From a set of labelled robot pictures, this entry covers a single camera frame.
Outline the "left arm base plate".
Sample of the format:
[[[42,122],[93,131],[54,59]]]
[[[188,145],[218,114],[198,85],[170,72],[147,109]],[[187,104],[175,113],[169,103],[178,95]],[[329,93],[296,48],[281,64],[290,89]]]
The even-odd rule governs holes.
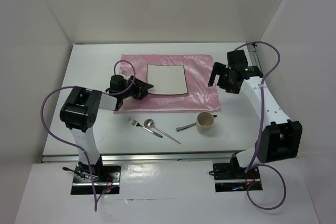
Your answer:
[[[74,173],[71,195],[92,195],[92,184],[90,174],[88,172],[81,172],[79,166],[76,165],[74,169],[70,169]],[[100,176],[94,175],[93,181],[96,188],[96,194],[100,195],[104,190],[106,195],[113,195],[120,193],[120,165],[108,165],[103,167]]]

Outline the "silver table knife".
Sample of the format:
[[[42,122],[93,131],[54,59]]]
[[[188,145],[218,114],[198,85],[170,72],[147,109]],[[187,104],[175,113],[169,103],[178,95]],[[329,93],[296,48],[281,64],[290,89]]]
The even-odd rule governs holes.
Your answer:
[[[177,132],[180,132],[180,131],[189,129],[189,128],[194,127],[194,126],[196,126],[196,122],[194,122],[194,123],[192,123],[192,124],[189,124],[189,125],[186,125],[186,126],[177,127],[175,130],[176,130]]]

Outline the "square white plate black rim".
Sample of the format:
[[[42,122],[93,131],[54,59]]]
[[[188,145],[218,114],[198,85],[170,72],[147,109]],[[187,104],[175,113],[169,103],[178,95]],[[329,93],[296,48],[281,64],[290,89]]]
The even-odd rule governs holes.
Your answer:
[[[186,75],[183,65],[147,65],[147,83],[153,85],[149,94],[185,95],[188,94]]]

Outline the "silver spoon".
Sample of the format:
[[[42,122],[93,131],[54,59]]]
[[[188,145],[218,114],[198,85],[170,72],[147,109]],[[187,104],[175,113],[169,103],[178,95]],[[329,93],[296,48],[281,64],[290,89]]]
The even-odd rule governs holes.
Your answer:
[[[182,144],[181,142],[179,142],[178,140],[176,140],[175,138],[173,138],[172,136],[168,135],[167,133],[165,133],[164,131],[160,130],[158,127],[155,126],[154,121],[152,119],[147,119],[144,121],[144,126],[147,128],[154,128],[157,131],[159,131],[160,133],[162,133],[163,135],[167,136],[168,138],[170,138],[171,140],[173,140],[174,142],[176,142],[177,144]]]

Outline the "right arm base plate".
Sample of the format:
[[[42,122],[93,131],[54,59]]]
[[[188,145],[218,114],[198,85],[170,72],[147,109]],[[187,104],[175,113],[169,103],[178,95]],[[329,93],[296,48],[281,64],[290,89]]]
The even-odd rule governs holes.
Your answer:
[[[247,174],[244,170],[243,168],[233,171],[228,163],[215,163],[213,170],[208,174],[214,177],[217,193],[246,191],[249,186],[250,190],[263,190],[258,168],[250,170]]]

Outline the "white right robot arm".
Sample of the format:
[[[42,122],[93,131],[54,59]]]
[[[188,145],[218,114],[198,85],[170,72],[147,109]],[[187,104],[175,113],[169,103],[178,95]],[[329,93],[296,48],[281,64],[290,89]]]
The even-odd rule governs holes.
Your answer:
[[[243,50],[228,52],[227,61],[226,65],[214,63],[208,86],[217,84],[227,93],[243,93],[260,119],[254,147],[232,155],[230,174],[242,178],[254,165],[297,157],[302,125],[281,109],[266,85],[267,75],[258,66],[249,66]]]

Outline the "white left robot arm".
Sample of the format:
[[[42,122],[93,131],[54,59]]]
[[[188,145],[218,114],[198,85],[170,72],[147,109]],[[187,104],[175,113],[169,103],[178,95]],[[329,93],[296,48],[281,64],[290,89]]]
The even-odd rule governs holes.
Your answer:
[[[131,76],[126,78],[115,74],[110,79],[109,87],[105,92],[90,90],[75,86],[60,110],[60,120],[70,129],[75,144],[80,146],[79,171],[91,181],[99,181],[103,177],[104,168],[101,154],[99,153],[93,125],[97,119],[98,111],[119,111],[123,100],[132,97],[142,100],[154,85]]]

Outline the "beige ceramic cup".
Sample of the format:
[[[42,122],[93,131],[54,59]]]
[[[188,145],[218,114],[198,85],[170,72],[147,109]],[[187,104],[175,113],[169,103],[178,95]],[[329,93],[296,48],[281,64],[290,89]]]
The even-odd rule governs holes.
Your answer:
[[[207,132],[214,124],[214,117],[208,112],[201,112],[196,119],[196,128],[199,133]]]

